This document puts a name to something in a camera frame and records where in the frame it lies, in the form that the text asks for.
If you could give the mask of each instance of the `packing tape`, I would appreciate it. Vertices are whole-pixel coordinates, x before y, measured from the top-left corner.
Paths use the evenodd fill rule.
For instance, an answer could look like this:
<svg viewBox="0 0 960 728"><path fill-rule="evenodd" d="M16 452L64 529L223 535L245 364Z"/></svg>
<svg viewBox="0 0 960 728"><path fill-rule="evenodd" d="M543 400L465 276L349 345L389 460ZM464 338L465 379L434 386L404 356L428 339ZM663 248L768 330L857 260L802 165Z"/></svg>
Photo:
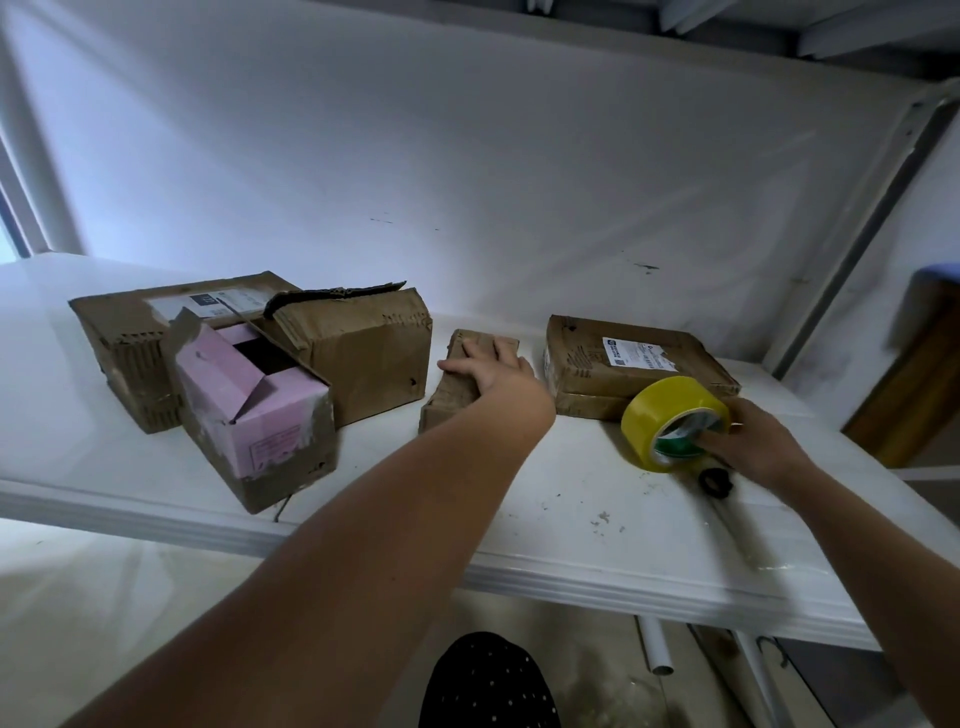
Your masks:
<svg viewBox="0 0 960 728"><path fill-rule="evenodd" d="M705 429L730 430L730 410L690 376L669 376L640 392L627 405L620 430L654 473L669 473L704 451L694 439Z"/></svg>

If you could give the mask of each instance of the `small cardboard package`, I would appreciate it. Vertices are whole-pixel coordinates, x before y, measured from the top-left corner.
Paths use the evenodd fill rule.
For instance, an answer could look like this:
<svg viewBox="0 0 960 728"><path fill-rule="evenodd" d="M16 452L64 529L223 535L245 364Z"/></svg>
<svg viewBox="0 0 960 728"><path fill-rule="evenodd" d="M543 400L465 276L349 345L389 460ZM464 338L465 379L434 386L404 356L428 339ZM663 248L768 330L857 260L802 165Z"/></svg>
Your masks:
<svg viewBox="0 0 960 728"><path fill-rule="evenodd" d="M481 351L496 358L492 335L479 331L468 331L463 328L458 328L450 337L450 344L446 348L446 358L465 358L467 353L464 351L464 340L477 342ZM520 343L516 339L505 340L516 353ZM480 390L477 389L477 383L472 376L444 372L444 376L437 386L437 391L433 393L427 404L420 409L420 434L431 427L446 422L479 397Z"/></svg>
<svg viewBox="0 0 960 728"><path fill-rule="evenodd" d="M180 403L160 353L160 339L180 310L193 311L215 328L229 326L241 318L219 303L221 297L229 295L233 308L254 314L274 294L289 290L298 289L266 272L86 296L71 301L70 307L117 399L144 432L160 432L180 424Z"/></svg>
<svg viewBox="0 0 960 728"><path fill-rule="evenodd" d="M740 391L727 370L689 333L551 316L543 369L557 413L617 421L642 389L692 376L718 397Z"/></svg>
<svg viewBox="0 0 960 728"><path fill-rule="evenodd" d="M329 387L253 320L214 329L184 309L161 348L184 429L250 513L334 470Z"/></svg>
<svg viewBox="0 0 960 728"><path fill-rule="evenodd" d="M433 320L403 285L281 294L264 311L268 330L330 383L338 427L423 398Z"/></svg>

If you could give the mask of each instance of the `cardboard box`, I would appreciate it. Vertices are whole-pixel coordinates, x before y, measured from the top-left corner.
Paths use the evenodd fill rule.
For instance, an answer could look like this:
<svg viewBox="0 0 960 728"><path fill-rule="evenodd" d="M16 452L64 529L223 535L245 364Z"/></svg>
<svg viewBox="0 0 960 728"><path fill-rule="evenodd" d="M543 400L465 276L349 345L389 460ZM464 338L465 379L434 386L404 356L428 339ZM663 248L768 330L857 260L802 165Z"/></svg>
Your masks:
<svg viewBox="0 0 960 728"><path fill-rule="evenodd" d="M184 429L250 513L334 470L329 386L253 321L214 329L184 309L161 348Z"/></svg>
<svg viewBox="0 0 960 728"><path fill-rule="evenodd" d="M186 306L214 327L229 326L241 318L217 302L224 292L230 292L237 310L253 313L275 293L289 290L298 289L266 272L86 296L71 301L70 307L117 399L144 432L160 432L180 424L180 403L160 353L160 339L180 310Z"/></svg>
<svg viewBox="0 0 960 728"><path fill-rule="evenodd" d="M423 398L433 320L403 285L281 294L264 311L269 331L330 383L338 427Z"/></svg>
<svg viewBox="0 0 960 728"><path fill-rule="evenodd" d="M458 328L450 337L450 344L446 348L446 358L463 359L467 357L464 351L464 340L473 340L480 345L480 349L496 358L496 349L493 347L493 336L479 331L468 331ZM520 342L516 339L506 339L510 348L516 353ZM453 417L464 407L477 401L480 390L472 376L444 372L444 376L437 386L437 391L420 409L420 434L431 427L436 427Z"/></svg>
<svg viewBox="0 0 960 728"><path fill-rule="evenodd" d="M543 369L557 413L618 421L642 389L692 376L718 397L740 385L691 334L569 316L551 316Z"/></svg>

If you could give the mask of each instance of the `white shelf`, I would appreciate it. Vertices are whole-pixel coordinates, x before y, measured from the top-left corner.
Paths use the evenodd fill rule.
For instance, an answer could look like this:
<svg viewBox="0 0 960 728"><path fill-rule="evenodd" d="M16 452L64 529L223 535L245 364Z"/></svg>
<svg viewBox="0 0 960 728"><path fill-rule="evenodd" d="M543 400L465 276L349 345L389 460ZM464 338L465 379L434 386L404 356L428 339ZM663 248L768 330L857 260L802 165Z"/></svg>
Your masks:
<svg viewBox="0 0 960 728"><path fill-rule="evenodd" d="M143 434L106 386L70 298L193 277L71 255L0 267L0 517L263 556L357 475L416 435L422 402L343 430L338 470L250 516L181 429ZM435 315L432 355L456 327L542 332ZM960 564L960 532L757 366L724 362L828 471ZM440 378L433 370L431 392ZM876 648L832 574L749 567L709 502L620 453L616 426L558 418L517 476L468 587ZM737 497L770 501L749 482Z"/></svg>

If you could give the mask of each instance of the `white wall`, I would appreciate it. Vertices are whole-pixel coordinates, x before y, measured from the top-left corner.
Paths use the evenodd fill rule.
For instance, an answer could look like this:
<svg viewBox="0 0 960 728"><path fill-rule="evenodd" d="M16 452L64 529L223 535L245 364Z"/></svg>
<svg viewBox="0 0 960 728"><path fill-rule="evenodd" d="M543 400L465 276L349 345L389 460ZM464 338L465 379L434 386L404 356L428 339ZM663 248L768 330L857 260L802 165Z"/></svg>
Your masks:
<svg viewBox="0 0 960 728"><path fill-rule="evenodd" d="M877 234L784 383L837 427L867 398L929 310L911 288L960 261L960 125L941 140Z"/></svg>
<svg viewBox="0 0 960 728"><path fill-rule="evenodd" d="M91 255L741 358L920 88L474 9L0 2Z"/></svg>

